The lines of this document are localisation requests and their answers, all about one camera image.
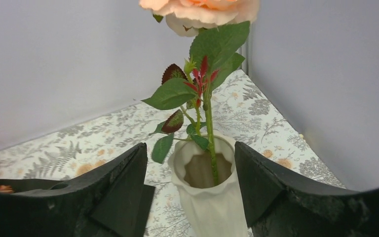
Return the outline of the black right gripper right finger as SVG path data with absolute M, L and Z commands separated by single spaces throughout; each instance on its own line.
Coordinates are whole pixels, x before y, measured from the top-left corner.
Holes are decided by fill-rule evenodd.
M 353 191 L 296 173 L 242 142 L 235 164 L 256 237 L 379 237 L 379 188 Z

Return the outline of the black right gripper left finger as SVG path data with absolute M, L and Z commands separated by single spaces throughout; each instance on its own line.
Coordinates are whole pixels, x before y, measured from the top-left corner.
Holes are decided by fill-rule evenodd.
M 0 237 L 142 237 L 155 188 L 147 146 L 48 190 L 0 193 Z

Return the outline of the large peach rose stem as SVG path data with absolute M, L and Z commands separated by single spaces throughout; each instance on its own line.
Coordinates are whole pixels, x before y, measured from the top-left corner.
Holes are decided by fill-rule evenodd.
M 175 132 L 189 120 L 187 141 L 210 157 L 212 180 L 219 183 L 211 99 L 214 89 L 244 62 L 238 53 L 260 9 L 258 0 L 141 0 L 139 6 L 165 21 L 178 36 L 193 39 L 183 67 L 169 65 L 160 87 L 144 103 L 161 111 L 174 110 L 160 123 L 152 160 L 163 163 Z

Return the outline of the black wrapping paper sheet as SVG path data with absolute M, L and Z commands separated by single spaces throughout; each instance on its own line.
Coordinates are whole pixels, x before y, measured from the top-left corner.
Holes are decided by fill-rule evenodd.
M 37 189 L 48 190 L 62 182 L 62 180 L 46 179 L 0 179 L 0 185 L 10 186 L 15 193 Z

